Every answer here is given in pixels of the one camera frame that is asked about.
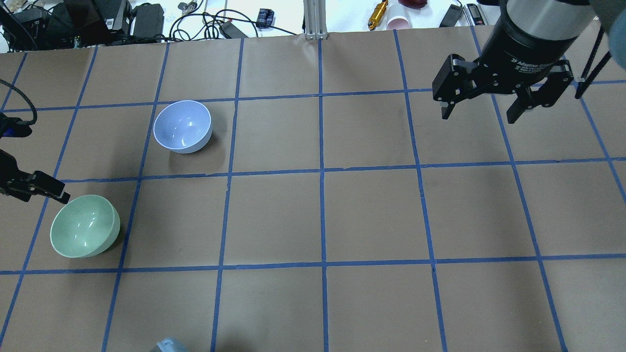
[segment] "bowl rim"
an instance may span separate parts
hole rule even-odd
[[[111,210],[111,212],[112,212],[112,214],[113,214],[113,217],[112,217],[112,219],[111,219],[111,224],[110,224],[110,226],[111,226],[111,227],[113,227],[113,225],[115,225],[115,212],[116,212],[115,207],[113,206],[113,204],[111,204],[111,202],[110,202],[108,199],[106,199],[106,198],[102,197],[101,195],[98,195],[98,194],[85,194],[85,195],[81,195],[80,197],[74,198],[73,200],[70,200],[70,202],[69,202],[69,203],[67,203],[66,205],[64,205],[64,206],[63,206],[63,208],[61,208],[61,210],[59,210],[59,212],[58,212],[58,213],[56,213],[56,216],[54,217],[54,220],[52,221],[52,225],[50,225],[50,244],[52,245],[52,248],[53,248],[53,249],[54,249],[54,250],[55,250],[58,254],[61,254],[62,256],[66,257],[66,258],[80,258],[80,257],[83,257],[83,256],[85,256],[85,255],[87,255],[87,254],[91,253],[91,252],[87,252],[87,253],[82,254],[82,255],[79,255],[79,256],[69,256],[69,255],[67,255],[67,254],[63,254],[63,253],[61,253],[61,252],[59,251],[59,249],[57,249],[57,247],[54,245],[54,241],[52,240],[52,229],[54,229],[54,224],[56,223],[56,219],[58,219],[58,218],[59,218],[59,215],[61,215],[61,213],[63,213],[63,211],[65,210],[65,208],[66,208],[69,204],[71,204],[71,203],[73,203],[73,202],[75,202],[75,201],[77,201],[77,200],[79,200],[79,199],[83,199],[83,198],[99,198],[99,199],[103,199],[103,200],[106,202],[106,204],[108,204],[108,208]]]
[[[161,114],[162,114],[162,113],[164,113],[164,112],[165,112],[165,110],[167,110],[167,109],[171,108],[172,106],[174,106],[174,105],[176,105],[176,104],[179,104],[179,103],[185,103],[185,102],[187,102],[187,101],[194,102],[194,103],[196,103],[196,104],[198,104],[198,105],[202,106],[202,107],[203,107],[203,108],[207,111],[207,114],[208,114],[208,128],[207,128],[207,130],[205,131],[205,133],[204,133],[204,135],[202,136],[202,138],[201,138],[199,141],[197,141],[197,142],[195,142],[194,144],[192,144],[192,145],[188,145],[188,146],[186,146],[186,147],[181,147],[181,148],[172,148],[172,147],[168,147],[168,146],[166,146],[165,144],[163,144],[163,143],[162,143],[162,142],[158,139],[158,137],[157,137],[157,132],[156,132],[156,130],[155,130],[155,126],[157,125],[157,122],[159,121],[159,118],[161,117]],[[202,141],[202,139],[203,139],[204,137],[206,137],[206,136],[207,136],[207,134],[209,133],[209,131],[211,130],[211,128],[212,128],[212,127],[213,127],[213,119],[211,118],[211,112],[208,110],[208,108],[207,108],[207,107],[206,107],[203,103],[200,103],[199,101],[195,101],[195,100],[179,100],[179,101],[177,101],[177,102],[175,102],[175,103],[169,104],[169,105],[168,105],[168,106],[166,106],[163,110],[161,110],[161,112],[160,112],[160,113],[158,113],[158,115],[157,115],[157,116],[156,116],[156,118],[155,118],[154,123],[152,123],[152,135],[155,137],[156,142],[157,142],[157,143],[159,143],[159,144],[160,144],[163,148],[167,148],[167,149],[169,149],[169,150],[184,150],[184,149],[191,148],[191,147],[193,147],[194,145],[196,145],[196,144],[200,143],[200,142]]]

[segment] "mint green bowl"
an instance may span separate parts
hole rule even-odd
[[[50,243],[64,257],[93,257],[111,247],[119,233],[117,210],[106,198],[88,194],[67,203],[56,214]]]

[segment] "white cup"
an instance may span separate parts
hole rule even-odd
[[[387,8],[387,29],[408,29],[411,28],[409,15],[406,7],[400,4],[393,4]]]

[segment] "light blue bowl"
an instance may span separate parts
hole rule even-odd
[[[197,101],[177,101],[158,114],[152,132],[160,145],[173,152],[197,152],[211,138],[211,114]]]
[[[106,198],[88,194],[67,203],[56,214],[50,243],[64,257],[93,257],[111,247],[119,233],[117,210]]]

